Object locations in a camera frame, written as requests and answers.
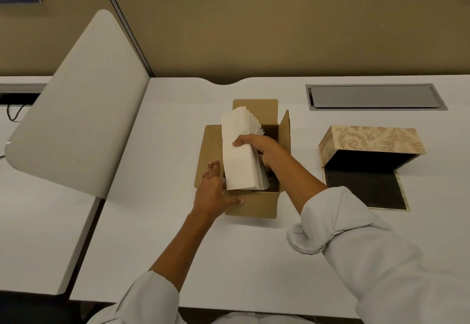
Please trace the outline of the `stack of white paper napkins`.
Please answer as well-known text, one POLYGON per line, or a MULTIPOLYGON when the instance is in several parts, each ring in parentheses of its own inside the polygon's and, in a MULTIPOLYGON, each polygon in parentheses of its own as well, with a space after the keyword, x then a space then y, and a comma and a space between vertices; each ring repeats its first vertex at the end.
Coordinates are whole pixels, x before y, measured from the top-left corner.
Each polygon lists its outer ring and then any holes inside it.
POLYGON ((240 135, 264 135, 258 119, 244 106, 221 117, 222 154, 227 190, 264 191, 270 186, 258 151, 250 144, 234 146, 240 135))

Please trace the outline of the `beige fabric partition panel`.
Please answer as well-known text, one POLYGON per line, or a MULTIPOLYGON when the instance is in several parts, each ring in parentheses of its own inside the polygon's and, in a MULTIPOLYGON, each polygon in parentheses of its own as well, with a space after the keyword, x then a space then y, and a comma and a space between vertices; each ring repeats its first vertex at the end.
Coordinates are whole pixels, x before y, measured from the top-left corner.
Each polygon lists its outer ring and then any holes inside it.
POLYGON ((0 4, 0 76, 53 75, 99 10, 114 16, 130 42, 109 0, 0 4))
POLYGON ((155 77, 470 74, 470 0, 116 0, 155 77))

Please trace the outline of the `aluminium partition post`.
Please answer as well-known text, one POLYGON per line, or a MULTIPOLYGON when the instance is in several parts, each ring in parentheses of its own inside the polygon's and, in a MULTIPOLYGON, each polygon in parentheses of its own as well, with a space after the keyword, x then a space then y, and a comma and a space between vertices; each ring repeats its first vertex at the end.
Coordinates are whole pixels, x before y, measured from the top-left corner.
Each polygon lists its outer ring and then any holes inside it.
POLYGON ((126 35, 127 37, 130 39, 130 43, 132 45, 132 47, 134 48, 136 54, 138 55, 141 63, 143 64, 147 74, 149 75, 150 78, 153 78, 155 77, 153 71, 151 70, 151 67, 137 41, 137 39, 135 38, 133 32, 132 32, 132 29, 130 27, 130 25, 128 24, 127 20, 126 20, 126 17, 118 3, 117 0, 109 0, 111 5, 113 6, 114 8, 114 11, 116 12, 117 16, 118 16, 118 20, 119 22, 122 24, 124 30, 126 31, 126 35))

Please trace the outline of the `brown cardboard box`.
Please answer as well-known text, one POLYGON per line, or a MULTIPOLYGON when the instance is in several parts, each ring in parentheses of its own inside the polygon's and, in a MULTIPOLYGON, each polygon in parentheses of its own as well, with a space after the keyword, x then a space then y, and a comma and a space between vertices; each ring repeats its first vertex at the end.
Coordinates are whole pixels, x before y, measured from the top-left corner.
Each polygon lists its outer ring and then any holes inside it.
MULTIPOLYGON (((289 154, 291 154, 291 123, 287 110, 281 122, 278 122, 277 99, 235 99, 232 108, 246 107, 261 123, 267 137, 275 139, 289 154)), ((201 149, 199 152, 197 172, 194 187, 198 188, 203 172, 207 170, 210 161, 220 162, 220 173, 228 179, 224 169, 222 148, 222 126, 206 125, 201 149)), ((230 196, 242 197, 244 203, 229 208, 226 215, 275 219, 279 195, 284 191, 278 179, 269 171, 267 174, 269 187, 266 190, 228 190, 230 196)))

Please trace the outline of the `white shirt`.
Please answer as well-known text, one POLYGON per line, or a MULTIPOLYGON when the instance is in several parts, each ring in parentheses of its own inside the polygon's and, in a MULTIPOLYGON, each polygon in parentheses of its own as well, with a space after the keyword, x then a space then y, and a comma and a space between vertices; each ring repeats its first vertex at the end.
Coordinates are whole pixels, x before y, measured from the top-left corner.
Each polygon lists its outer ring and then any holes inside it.
MULTIPOLYGON (((470 324, 470 285, 425 268, 421 250, 345 187, 311 198, 287 242, 301 254, 324 255, 364 324, 470 324)), ((147 271, 87 324, 185 324, 178 308, 174 285, 147 271)))

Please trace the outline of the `white rounded desk divider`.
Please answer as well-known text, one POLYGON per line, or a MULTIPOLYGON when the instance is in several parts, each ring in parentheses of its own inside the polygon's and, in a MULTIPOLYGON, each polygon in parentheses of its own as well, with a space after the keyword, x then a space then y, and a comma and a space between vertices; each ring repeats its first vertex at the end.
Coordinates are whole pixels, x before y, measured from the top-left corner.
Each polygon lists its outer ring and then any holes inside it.
POLYGON ((150 76, 99 10, 5 146, 15 170, 106 198, 150 76))

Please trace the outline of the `person's left forearm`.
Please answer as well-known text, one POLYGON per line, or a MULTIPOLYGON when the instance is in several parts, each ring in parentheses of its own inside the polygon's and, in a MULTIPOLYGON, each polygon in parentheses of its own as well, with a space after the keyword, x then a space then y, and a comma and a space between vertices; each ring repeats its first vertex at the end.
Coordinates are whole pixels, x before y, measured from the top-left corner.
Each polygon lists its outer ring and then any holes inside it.
POLYGON ((151 265, 150 271, 171 282, 180 292, 205 235, 222 214, 209 210, 192 210, 180 230, 151 265))

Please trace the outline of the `person's right forearm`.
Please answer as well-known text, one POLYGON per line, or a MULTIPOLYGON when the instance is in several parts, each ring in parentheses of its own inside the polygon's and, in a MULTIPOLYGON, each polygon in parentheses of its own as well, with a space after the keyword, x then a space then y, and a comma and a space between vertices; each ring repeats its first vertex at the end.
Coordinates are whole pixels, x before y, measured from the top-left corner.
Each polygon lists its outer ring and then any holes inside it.
POLYGON ((302 214, 305 204, 311 198, 327 189, 322 181, 313 176, 292 155, 273 173, 298 214, 302 214))

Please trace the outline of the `beige floral box, black lining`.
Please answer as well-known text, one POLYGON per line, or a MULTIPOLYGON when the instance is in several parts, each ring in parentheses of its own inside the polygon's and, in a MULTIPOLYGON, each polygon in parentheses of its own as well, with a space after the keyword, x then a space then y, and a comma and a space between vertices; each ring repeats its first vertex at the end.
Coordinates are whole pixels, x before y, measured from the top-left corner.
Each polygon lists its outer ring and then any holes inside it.
POLYGON ((323 181, 368 208, 409 211, 397 170, 426 149, 414 128, 331 125, 318 146, 323 181))

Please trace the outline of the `person's left hand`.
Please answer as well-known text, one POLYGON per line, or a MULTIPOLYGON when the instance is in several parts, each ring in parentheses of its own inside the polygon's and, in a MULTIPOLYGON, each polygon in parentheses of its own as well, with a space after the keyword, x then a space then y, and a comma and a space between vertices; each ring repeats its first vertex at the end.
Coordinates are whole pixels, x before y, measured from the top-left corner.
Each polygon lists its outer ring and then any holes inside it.
POLYGON ((196 190, 191 211, 192 214, 196 214, 210 223, 213 223, 229 208, 233 208, 225 206, 224 197, 231 196, 224 193, 226 181, 225 178, 219 176, 219 172, 219 161, 208 163, 208 168, 203 173, 201 183, 196 190))

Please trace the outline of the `person's right hand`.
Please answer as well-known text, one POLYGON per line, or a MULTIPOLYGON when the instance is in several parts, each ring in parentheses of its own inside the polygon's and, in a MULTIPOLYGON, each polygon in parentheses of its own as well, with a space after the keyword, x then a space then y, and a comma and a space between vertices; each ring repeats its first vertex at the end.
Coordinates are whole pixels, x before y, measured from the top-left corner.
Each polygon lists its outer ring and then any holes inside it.
POLYGON ((254 148, 262 154, 264 165, 273 171, 277 170, 290 157, 289 152, 274 139, 262 135, 259 135, 258 139, 258 147, 254 148))

